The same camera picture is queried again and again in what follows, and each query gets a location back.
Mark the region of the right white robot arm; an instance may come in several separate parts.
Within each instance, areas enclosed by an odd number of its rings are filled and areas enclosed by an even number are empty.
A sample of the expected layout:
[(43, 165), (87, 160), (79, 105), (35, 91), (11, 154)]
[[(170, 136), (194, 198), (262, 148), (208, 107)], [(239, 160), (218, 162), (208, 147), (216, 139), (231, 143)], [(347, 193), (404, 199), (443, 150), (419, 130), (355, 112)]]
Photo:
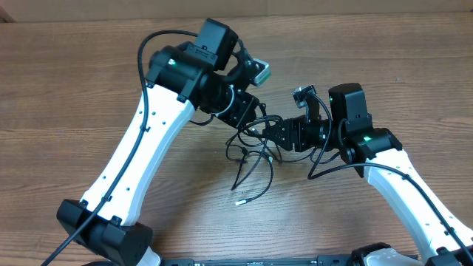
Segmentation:
[(309, 179), (355, 169), (409, 231), (421, 255), (420, 265), (471, 265), (471, 228), (424, 182), (398, 138), (389, 129), (373, 126), (361, 85), (344, 83), (328, 93), (330, 103), (325, 105), (314, 86), (299, 87), (293, 98), (305, 115), (277, 122), (264, 129), (263, 136), (286, 151), (338, 150), (343, 165), (311, 170)]

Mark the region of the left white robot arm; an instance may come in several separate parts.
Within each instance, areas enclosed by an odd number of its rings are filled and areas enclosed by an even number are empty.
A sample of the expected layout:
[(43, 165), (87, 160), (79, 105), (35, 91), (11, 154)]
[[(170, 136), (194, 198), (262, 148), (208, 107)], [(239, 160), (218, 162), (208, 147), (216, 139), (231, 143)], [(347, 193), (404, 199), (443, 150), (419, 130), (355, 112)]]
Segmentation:
[(256, 117), (248, 94), (270, 76), (227, 25), (207, 19), (189, 41), (157, 51), (138, 68), (142, 95), (110, 161), (79, 200), (64, 200), (58, 221), (103, 265), (159, 265), (152, 230), (138, 222), (149, 185), (169, 146), (197, 110), (239, 129)]

